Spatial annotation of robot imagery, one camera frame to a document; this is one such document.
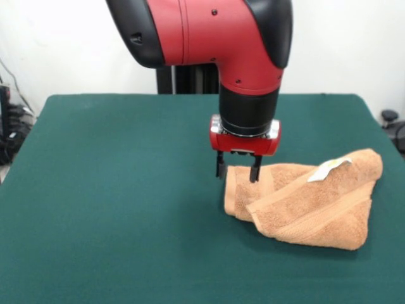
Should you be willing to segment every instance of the towel tag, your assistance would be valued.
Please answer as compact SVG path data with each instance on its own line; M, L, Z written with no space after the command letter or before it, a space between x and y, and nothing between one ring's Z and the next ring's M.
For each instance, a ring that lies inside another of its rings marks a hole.
M349 157L342 157L322 163L319 169L308 179L308 182L324 181L330 171L341 166L343 163L352 163L352 160Z

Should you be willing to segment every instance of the black knob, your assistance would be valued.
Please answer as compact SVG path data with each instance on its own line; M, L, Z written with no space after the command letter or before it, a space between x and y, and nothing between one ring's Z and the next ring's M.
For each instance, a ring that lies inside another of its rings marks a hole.
M385 122L393 122L398 119L398 113L392 110L385 110L381 113L382 118Z

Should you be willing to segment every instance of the table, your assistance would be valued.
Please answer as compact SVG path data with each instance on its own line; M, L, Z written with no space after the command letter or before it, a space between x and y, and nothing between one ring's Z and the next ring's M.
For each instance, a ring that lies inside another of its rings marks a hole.
M0 303L404 303L404 161L364 101L281 95L283 138L264 160L382 155L370 234L351 252L225 215L208 140L217 99L50 97L0 188Z

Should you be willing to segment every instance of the white wall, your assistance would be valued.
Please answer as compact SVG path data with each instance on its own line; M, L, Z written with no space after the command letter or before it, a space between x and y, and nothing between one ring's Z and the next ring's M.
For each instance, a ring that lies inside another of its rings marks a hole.
M282 92L356 93L376 117L405 110L404 0L293 2ZM156 92L103 0L0 0L0 56L37 110L51 94Z

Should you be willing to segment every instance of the folded towel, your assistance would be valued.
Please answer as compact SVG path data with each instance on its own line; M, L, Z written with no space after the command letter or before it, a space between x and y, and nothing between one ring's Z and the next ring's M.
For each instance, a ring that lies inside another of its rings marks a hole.
M267 166L257 184L241 180L247 176L246 168L231 168L225 210L232 214L234 202L235 216L253 220L258 231L269 238L356 250L368 235L371 194L383 165L380 155L371 149L354 151L344 158L351 163L343 163L328 171L324 180L313 182L308 180L319 175L324 166ZM293 174L289 166L298 170Z
M262 166L259 182L249 181L250 167L228 167L225 188L225 212L239 220L253 222L246 206L278 191L315 166L277 163Z

